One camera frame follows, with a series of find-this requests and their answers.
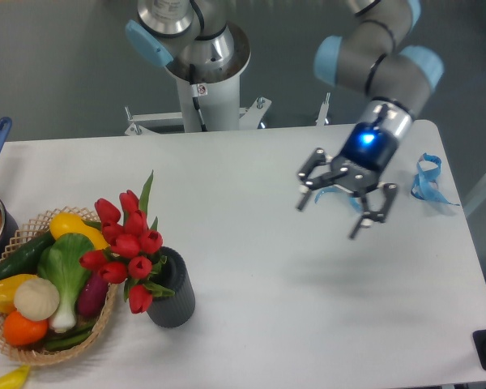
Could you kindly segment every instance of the light blue joint cap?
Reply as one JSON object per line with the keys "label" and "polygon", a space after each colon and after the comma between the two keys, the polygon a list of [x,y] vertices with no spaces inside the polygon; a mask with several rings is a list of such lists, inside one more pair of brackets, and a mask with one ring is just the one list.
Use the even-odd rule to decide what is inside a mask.
{"label": "light blue joint cap", "polygon": [[411,11],[412,11],[411,29],[413,29],[416,23],[418,23],[418,19],[421,16],[421,4],[420,4],[420,0],[407,0],[407,2],[408,5],[411,7]]}
{"label": "light blue joint cap", "polygon": [[328,36],[318,48],[313,63],[315,77],[332,86],[335,86],[337,81],[337,62],[341,43],[341,36]]}
{"label": "light blue joint cap", "polygon": [[409,58],[421,69],[434,92],[441,76],[445,73],[445,66],[439,56],[423,46],[408,46],[399,55]]}
{"label": "light blue joint cap", "polygon": [[140,24],[130,20],[125,31],[133,48],[151,64],[164,67],[173,60],[169,51]]}

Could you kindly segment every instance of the blue light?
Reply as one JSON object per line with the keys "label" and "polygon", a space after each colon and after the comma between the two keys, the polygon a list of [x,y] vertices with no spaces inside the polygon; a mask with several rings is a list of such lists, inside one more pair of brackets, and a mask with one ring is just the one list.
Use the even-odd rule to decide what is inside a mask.
{"label": "blue light", "polygon": [[362,134],[360,135],[360,141],[363,144],[370,144],[372,141],[374,141],[374,134]]}

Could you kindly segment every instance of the bok choy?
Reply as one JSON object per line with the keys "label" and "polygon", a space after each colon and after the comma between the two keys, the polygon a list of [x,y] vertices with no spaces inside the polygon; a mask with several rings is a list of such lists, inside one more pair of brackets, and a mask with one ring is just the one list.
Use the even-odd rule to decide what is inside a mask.
{"label": "bok choy", "polygon": [[57,333],[70,330],[77,323],[75,303],[90,276],[90,271],[79,264],[79,258],[94,245],[80,233],[66,233],[42,255],[38,275],[54,284],[59,292],[59,306],[49,318],[49,326]]}

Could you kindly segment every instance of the gray floor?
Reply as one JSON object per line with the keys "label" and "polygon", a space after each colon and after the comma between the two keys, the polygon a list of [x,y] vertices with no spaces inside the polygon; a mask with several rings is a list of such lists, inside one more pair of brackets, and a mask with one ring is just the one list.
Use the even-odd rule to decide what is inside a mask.
{"label": "gray floor", "polygon": [[[354,122],[366,99],[317,81],[313,56],[328,35],[355,26],[344,0],[228,0],[252,47],[241,104],[273,101],[271,127],[312,125],[326,92],[336,124]],[[486,171],[486,0],[422,0],[403,45],[439,53],[446,73],[420,118],[437,124],[462,199]],[[179,110],[170,77],[129,47],[126,0],[0,2],[0,117],[10,140],[121,135],[132,114]],[[469,220],[486,275],[486,203]]]}

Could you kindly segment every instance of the wicker basket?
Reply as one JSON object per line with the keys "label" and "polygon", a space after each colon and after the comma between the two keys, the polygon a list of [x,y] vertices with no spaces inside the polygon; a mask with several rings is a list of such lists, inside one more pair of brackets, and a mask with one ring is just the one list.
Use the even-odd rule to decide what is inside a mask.
{"label": "wicker basket", "polygon": [[[86,220],[99,220],[95,212],[91,212],[86,208],[81,209],[65,207],[61,210],[56,209],[54,211],[47,211],[45,214],[38,215],[36,219],[30,219],[27,224],[24,224],[21,229],[16,231],[15,235],[11,238],[9,245],[3,252],[1,261],[7,258],[13,251],[18,249],[25,242],[49,229],[50,221],[60,212],[74,213],[80,215]],[[104,303],[103,310],[101,311],[96,324],[92,328],[92,334],[84,342],[68,350],[53,353],[42,348],[33,350],[29,348],[16,348],[8,344],[2,335],[3,323],[6,319],[6,315],[0,313],[0,352],[7,355],[12,361],[37,366],[54,365],[77,357],[80,353],[89,348],[103,331],[104,326],[112,314],[116,295],[117,285],[111,284],[108,294],[106,295],[106,302]]]}

